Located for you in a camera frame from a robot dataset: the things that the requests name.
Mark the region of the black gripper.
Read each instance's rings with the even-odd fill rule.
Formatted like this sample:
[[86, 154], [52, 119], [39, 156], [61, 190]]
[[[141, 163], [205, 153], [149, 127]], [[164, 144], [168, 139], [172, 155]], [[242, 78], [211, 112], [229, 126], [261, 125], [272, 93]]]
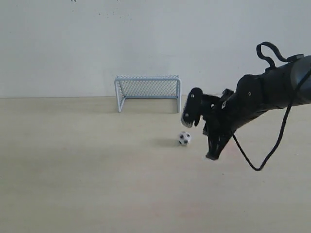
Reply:
[[205, 94], [199, 87], [189, 92], [180, 121], [185, 127], [196, 127], [203, 117], [207, 159], [218, 160], [235, 131], [267, 111], [268, 82], [264, 75], [247, 74], [235, 91], [226, 89], [221, 97]]

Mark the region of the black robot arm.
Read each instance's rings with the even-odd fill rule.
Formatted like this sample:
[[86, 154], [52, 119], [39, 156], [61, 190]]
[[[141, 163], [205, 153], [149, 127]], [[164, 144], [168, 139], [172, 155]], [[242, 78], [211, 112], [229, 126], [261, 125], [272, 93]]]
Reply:
[[269, 69], [260, 75], [246, 74], [236, 90], [225, 89], [221, 97], [204, 94], [193, 88], [187, 97], [181, 123], [188, 128], [205, 121], [203, 135], [208, 139], [206, 157], [218, 160], [233, 133], [269, 110], [311, 102], [311, 81], [307, 79], [298, 92], [294, 90], [311, 69], [310, 56], [283, 66]]

